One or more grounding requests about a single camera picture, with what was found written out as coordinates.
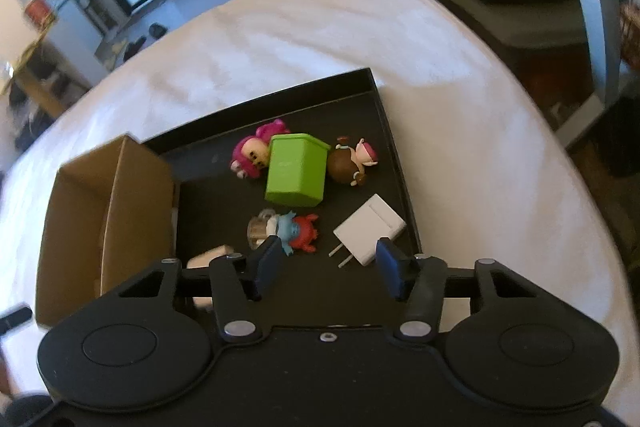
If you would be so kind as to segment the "blue smurf beer mug figurine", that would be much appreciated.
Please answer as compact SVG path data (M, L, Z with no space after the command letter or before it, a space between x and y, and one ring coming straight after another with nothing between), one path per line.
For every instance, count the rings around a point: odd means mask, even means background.
M314 242L319 236L316 228L318 219L315 213L298 215L294 211L277 213L273 209L264 209L248 222L248 245L256 251L268 237L277 236L287 256L292 256L295 251L313 254L317 251Z

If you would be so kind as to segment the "white wall charger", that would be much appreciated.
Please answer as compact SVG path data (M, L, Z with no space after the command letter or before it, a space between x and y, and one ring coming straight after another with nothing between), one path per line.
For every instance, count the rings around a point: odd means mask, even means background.
M333 231L338 245L329 256L345 248L348 256L338 265L340 268L352 259L366 267L374 260L378 240L396 239L405 228L406 221L380 195L374 194Z

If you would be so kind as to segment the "green plastic hexagonal cup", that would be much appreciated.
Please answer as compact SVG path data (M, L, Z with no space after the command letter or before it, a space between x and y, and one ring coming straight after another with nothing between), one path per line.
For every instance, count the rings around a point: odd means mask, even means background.
M290 207L322 202L329 144L307 133L275 135L270 142L265 200Z

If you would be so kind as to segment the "pink monster figurine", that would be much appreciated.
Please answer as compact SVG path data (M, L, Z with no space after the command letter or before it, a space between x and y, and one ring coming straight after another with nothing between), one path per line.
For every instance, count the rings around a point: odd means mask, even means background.
M278 118L258 127L235 145L230 169L240 179L259 179L269 166L270 142L275 135L288 134L290 129Z

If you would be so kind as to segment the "brown cardboard box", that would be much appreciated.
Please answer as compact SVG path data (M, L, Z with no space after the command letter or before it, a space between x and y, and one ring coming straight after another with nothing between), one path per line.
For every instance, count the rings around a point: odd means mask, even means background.
M122 135L62 165L38 261L35 319L52 327L174 254L171 167Z

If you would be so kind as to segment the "brown haired doll figurine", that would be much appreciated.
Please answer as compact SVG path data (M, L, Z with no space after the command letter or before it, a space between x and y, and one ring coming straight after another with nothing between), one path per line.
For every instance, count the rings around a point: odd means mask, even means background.
M347 136L340 136L329 153L326 169L336 183L363 186L367 181L366 168L376 165L378 154L370 143L360 139L351 146Z

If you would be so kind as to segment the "black shallow tray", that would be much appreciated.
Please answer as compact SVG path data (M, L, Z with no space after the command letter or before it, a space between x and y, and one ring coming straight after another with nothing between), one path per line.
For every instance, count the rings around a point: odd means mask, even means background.
M399 311L378 269L335 229L372 196L405 221L398 246L420 248L390 126L367 69L255 98L149 139L178 182L176 253L220 245L247 253L262 210L314 217L317 238L286 256L253 310L266 325L380 325Z

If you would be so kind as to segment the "round yellow side table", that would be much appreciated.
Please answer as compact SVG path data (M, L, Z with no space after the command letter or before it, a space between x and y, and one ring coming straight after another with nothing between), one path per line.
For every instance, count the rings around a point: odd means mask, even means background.
M32 100L37 107L53 120L60 118L70 106L55 93L53 85L58 78L70 80L83 94L88 93L93 85L82 77L72 65L64 65L62 57L53 66L49 76L40 77L32 68L35 60L47 62L47 38L58 23L49 20L38 31L35 38L26 44L20 55L13 61L1 63L1 94L10 94L14 86L20 89L26 98Z

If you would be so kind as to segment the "red tin box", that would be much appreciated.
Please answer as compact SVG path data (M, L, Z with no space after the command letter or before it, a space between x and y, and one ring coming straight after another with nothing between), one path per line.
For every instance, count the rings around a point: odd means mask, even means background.
M54 13L47 0L29 0L24 9L27 18L38 28L49 25Z

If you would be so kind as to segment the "grey metal chair leg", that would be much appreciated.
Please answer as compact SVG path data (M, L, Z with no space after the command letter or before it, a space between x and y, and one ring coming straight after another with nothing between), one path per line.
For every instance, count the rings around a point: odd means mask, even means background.
M620 0L579 0L587 35L593 94L555 131L576 143L620 97Z

